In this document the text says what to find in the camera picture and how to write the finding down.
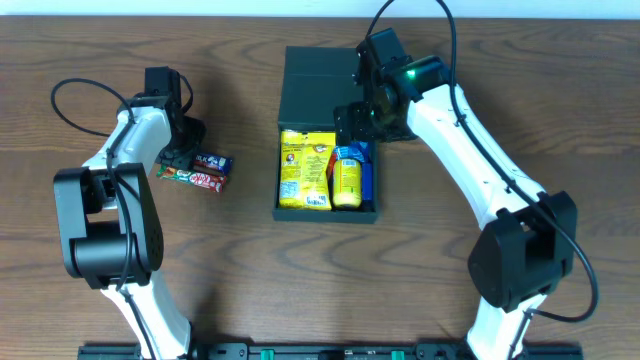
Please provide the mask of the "blue Oreo cookie pack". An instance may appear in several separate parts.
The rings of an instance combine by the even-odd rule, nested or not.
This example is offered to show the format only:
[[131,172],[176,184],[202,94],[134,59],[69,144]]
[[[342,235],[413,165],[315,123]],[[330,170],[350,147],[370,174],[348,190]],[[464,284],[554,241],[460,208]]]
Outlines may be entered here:
[[370,161],[370,147],[368,142],[353,141],[347,146],[336,146],[334,154],[337,160],[354,159],[360,163]]

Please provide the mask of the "Dairy Milk chocolate bar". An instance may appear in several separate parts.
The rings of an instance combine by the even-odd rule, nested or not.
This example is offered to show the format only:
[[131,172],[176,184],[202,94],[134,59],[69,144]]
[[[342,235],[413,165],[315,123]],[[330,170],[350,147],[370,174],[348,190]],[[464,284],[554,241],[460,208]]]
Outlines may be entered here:
[[199,153],[195,156],[194,166],[213,172],[218,175],[227,176],[232,168],[233,159],[210,153]]

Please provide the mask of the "yellow cylindrical candy container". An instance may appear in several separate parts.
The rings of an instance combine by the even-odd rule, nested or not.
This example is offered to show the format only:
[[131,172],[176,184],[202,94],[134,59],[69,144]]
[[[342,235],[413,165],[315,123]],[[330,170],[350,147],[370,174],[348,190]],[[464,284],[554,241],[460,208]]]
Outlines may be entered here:
[[333,204],[340,209],[355,209],[362,203],[362,170],[355,159],[337,160],[333,168]]

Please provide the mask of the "red snack bag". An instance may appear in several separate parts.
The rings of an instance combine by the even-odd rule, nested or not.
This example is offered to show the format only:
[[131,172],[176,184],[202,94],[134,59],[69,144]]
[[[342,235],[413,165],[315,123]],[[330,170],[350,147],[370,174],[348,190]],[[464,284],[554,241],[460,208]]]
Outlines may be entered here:
[[337,154],[334,152],[331,154],[328,161],[327,168],[326,168],[326,176],[328,180],[331,180],[333,176],[333,169],[336,161],[337,161]]

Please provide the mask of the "dark green box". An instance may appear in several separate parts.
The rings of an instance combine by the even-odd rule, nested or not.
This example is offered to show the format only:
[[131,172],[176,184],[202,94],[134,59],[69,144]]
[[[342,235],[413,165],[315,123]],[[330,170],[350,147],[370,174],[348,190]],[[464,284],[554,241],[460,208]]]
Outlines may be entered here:
[[[363,98],[353,79],[359,64],[353,48],[288,46],[277,126],[279,131],[327,132],[335,129],[333,111]],[[373,224],[379,215],[378,144],[369,144],[371,197],[357,209],[318,211],[279,205],[275,186],[273,219],[311,223]]]

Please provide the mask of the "yellow snack bag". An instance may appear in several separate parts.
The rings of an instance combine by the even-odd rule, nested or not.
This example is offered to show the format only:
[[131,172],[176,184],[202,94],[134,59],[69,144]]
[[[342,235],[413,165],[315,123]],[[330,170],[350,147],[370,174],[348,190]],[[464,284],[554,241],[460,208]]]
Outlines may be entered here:
[[336,145],[334,132],[281,132],[278,205],[329,211],[327,168]]

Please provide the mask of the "small blue box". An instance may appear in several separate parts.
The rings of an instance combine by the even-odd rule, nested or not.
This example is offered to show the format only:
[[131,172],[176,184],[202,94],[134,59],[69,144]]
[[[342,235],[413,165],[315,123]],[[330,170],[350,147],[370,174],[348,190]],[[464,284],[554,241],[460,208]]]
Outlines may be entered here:
[[361,164],[361,191],[362,202],[371,203],[373,201],[373,166],[370,162]]

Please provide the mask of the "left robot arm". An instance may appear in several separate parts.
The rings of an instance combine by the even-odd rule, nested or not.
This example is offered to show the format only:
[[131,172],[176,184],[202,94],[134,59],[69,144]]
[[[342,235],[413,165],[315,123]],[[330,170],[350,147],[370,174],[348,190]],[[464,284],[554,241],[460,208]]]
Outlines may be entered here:
[[140,342],[142,359],[184,359],[192,327],[160,271],[163,231],[148,177],[175,160],[187,169],[203,137],[180,95],[139,94],[123,102],[102,148],[54,177],[66,271],[119,309]]

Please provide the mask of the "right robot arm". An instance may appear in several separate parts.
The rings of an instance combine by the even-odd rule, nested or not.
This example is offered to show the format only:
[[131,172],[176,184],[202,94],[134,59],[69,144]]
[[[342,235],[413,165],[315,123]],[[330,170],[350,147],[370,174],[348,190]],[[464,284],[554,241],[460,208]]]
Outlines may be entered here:
[[335,111],[339,142],[421,139],[468,201],[481,234],[468,270],[480,295],[461,353],[475,359],[579,359],[580,348],[527,345],[542,303],[573,269],[577,209],[523,173],[477,119],[438,57],[362,57],[362,101]]

